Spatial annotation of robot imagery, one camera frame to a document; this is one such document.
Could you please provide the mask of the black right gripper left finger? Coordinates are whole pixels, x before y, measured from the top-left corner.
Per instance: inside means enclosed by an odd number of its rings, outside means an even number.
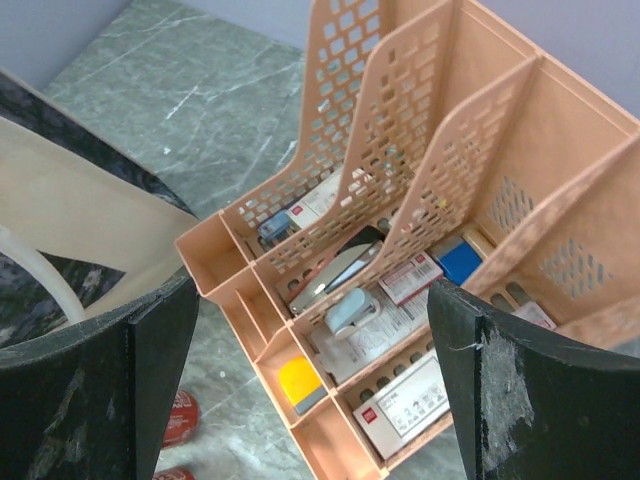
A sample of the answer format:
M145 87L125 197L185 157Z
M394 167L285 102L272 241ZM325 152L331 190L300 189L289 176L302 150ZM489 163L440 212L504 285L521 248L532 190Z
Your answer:
M182 277L2 348L2 478L151 478L198 311Z

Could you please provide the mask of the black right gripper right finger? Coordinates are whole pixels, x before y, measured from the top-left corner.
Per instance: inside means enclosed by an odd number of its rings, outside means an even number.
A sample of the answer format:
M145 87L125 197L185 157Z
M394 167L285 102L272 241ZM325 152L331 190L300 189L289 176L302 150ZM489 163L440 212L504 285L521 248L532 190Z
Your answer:
M430 287L428 317L468 478L638 478L638 359L448 280Z

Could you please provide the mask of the cream canvas tote bag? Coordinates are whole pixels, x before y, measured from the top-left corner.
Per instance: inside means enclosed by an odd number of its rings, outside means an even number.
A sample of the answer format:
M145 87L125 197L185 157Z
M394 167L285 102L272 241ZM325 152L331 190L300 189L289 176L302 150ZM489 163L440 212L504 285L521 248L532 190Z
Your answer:
M55 272L92 318L180 267L174 241L196 223L157 176L21 81L1 77L1 230Z

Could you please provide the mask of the red soda can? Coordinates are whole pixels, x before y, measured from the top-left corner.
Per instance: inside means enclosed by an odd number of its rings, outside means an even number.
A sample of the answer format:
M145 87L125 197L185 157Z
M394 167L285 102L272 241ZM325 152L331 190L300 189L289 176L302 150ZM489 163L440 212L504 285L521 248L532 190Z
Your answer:
M162 448L181 445L190 440L199 424L199 405L189 392L177 390L164 433Z
M178 466L155 472L152 480L195 480L195 476L188 468Z

